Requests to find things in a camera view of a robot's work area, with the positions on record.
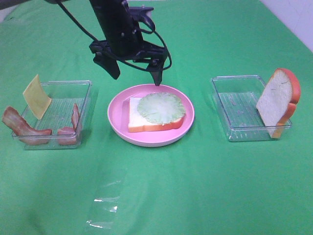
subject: toast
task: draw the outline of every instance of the toast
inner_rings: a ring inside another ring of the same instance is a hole
[[[300,83],[293,72],[276,69],[256,104],[264,125],[284,125],[293,115],[300,96]],[[280,138],[282,132],[283,128],[268,129],[271,138]]]
[[[151,123],[146,120],[137,110],[138,103],[141,98],[131,97],[129,103],[129,132],[143,132],[143,131],[166,131],[171,129],[178,129],[183,123],[184,117],[167,124]]]

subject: green tablecloth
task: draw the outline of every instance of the green tablecloth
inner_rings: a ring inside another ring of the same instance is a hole
[[[77,235],[88,227],[86,234],[96,234],[88,220],[107,222],[100,234],[116,235],[313,234],[312,52],[258,0],[130,2],[139,4],[155,8],[156,30],[173,57],[162,83],[193,102],[192,128],[165,147],[122,140],[108,104],[125,88],[152,83],[149,73],[120,65],[113,80],[93,63],[91,39],[57,5],[21,4],[0,24],[0,110],[23,111],[22,92],[36,74],[91,80],[98,97],[90,134],[77,149],[26,151],[0,124],[0,234]],[[89,1],[65,5],[104,39]],[[278,141],[229,142],[210,78],[258,74],[268,81],[277,67],[301,84],[293,127]],[[97,193],[106,206],[95,206]]]

